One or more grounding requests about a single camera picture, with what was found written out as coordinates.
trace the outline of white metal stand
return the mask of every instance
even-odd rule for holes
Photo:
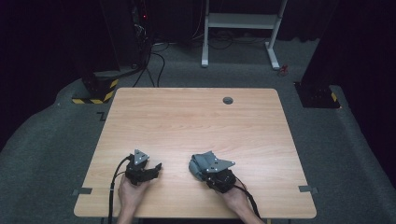
[[[208,33],[209,27],[223,27],[223,28],[248,28],[248,29],[265,29],[273,30],[270,42],[265,42],[265,48],[268,52],[271,65],[273,69],[278,70],[279,63],[277,62],[274,53],[274,43],[276,35],[282,22],[283,13],[288,0],[282,0],[280,10],[277,15],[257,15],[257,14],[231,14],[231,13],[209,13],[209,0],[206,0],[205,10],[205,35],[202,50],[202,67],[209,66],[209,47],[208,47]]]

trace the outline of gray carpet floor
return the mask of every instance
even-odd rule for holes
[[[331,86],[340,109],[303,108],[294,89],[293,82],[301,80],[318,41],[276,41],[277,58],[289,66],[285,77],[272,70],[263,43],[253,42],[211,48],[207,68],[201,67],[202,48],[157,45],[153,51],[166,61],[160,86],[276,89],[307,182],[319,191],[313,195],[317,216],[291,223],[396,223],[395,189],[368,147],[341,88]],[[213,40],[211,45],[221,48],[227,43]],[[154,78],[162,64],[160,57],[151,56],[148,68]],[[137,77],[122,77],[117,88],[132,87]],[[144,73],[136,87],[150,86]],[[54,104],[26,120],[1,152],[1,224],[100,223],[99,217],[74,215],[77,196],[72,192],[82,186],[104,127],[97,112],[107,113],[111,101],[74,105],[71,98],[79,88],[80,80],[64,87]]]

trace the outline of wooden table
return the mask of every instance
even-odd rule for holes
[[[232,97],[233,103],[223,103]],[[277,92],[272,89],[121,88],[108,113],[75,207],[79,217],[106,217],[111,178],[138,148],[146,168],[162,162],[137,217],[236,217],[189,171],[191,155],[212,150],[248,187],[262,217],[312,218],[316,208]],[[127,162],[121,166],[124,171]],[[116,180],[116,189],[120,178]],[[120,211],[115,191],[114,215]]]

